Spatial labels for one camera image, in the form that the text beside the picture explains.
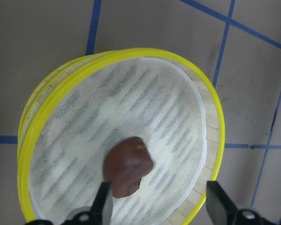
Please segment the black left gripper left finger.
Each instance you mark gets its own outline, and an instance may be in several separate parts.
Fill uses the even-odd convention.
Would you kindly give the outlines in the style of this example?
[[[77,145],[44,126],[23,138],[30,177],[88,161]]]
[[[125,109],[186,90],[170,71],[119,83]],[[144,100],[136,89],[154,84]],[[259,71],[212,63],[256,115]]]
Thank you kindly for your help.
[[[101,183],[90,209],[91,225],[109,225],[113,211],[112,184],[109,181]]]

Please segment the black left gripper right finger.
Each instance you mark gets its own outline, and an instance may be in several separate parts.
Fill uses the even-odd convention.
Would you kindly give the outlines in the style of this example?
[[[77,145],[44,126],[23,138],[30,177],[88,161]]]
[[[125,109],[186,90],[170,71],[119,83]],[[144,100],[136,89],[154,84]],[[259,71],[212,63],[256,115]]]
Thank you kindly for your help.
[[[237,207],[217,181],[207,181],[206,208],[214,225],[231,225]]]

